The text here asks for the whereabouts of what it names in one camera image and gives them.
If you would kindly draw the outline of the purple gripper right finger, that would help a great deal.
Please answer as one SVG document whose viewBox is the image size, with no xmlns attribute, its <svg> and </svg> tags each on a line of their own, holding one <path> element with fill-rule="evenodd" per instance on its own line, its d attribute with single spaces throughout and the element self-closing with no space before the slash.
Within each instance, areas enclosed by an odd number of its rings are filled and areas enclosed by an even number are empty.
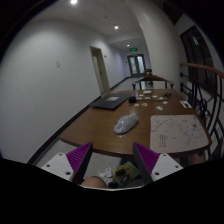
<svg viewBox="0 0 224 224">
<path fill-rule="evenodd" d="M 133 155 L 145 185 L 182 169 L 168 154 L 158 154 L 138 143 L 133 144 Z"/>
</svg>

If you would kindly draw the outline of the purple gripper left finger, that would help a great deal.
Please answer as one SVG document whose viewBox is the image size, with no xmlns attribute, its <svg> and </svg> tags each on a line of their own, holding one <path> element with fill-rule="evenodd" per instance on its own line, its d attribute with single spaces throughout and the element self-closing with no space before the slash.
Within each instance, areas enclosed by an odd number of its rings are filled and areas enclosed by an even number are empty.
<svg viewBox="0 0 224 224">
<path fill-rule="evenodd" d="M 75 184 L 80 184 L 92 152 L 92 142 L 82 145 L 67 154 L 59 152 L 43 165 L 42 169 Z"/>
</svg>

